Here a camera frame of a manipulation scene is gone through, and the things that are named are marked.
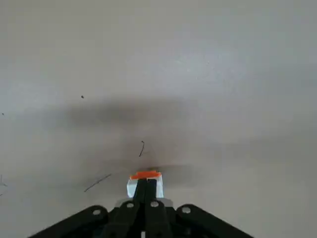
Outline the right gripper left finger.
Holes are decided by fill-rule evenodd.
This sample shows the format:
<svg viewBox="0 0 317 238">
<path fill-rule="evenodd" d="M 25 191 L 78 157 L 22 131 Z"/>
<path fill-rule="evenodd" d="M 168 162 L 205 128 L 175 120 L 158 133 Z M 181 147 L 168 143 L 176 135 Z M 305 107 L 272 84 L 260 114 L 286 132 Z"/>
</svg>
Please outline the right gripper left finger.
<svg viewBox="0 0 317 238">
<path fill-rule="evenodd" d="M 90 206 L 32 235 L 33 238 L 127 238 L 141 234 L 137 225 L 147 189 L 140 179 L 131 198 L 108 211 L 101 205 Z"/>
</svg>

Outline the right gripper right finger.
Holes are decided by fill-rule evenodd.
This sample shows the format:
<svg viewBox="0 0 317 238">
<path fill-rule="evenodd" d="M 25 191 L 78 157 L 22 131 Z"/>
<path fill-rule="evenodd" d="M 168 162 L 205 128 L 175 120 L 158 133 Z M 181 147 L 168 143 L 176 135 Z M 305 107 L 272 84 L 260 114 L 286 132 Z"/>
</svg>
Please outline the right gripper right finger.
<svg viewBox="0 0 317 238">
<path fill-rule="evenodd" d="M 232 226 L 193 204 L 177 209 L 156 198 L 157 182 L 147 180 L 146 232 L 150 238 L 250 238 Z"/>
</svg>

